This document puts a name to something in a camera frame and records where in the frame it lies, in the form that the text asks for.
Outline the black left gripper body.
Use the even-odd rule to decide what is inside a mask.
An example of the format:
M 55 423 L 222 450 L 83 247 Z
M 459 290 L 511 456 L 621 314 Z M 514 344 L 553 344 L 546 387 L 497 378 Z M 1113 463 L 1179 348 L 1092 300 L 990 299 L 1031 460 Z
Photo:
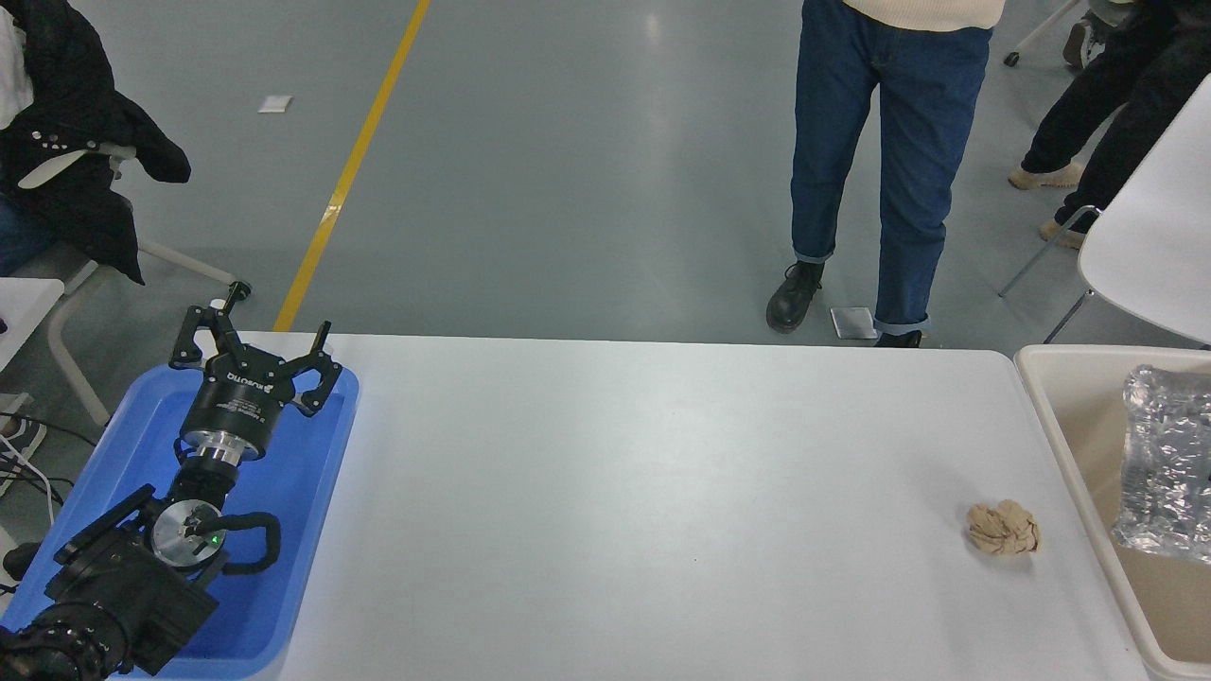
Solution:
M 289 400 L 282 365 L 283 357 L 251 347 L 245 355 L 211 357 L 179 436 L 199 445 L 206 433 L 226 433 L 247 447 L 268 447 Z

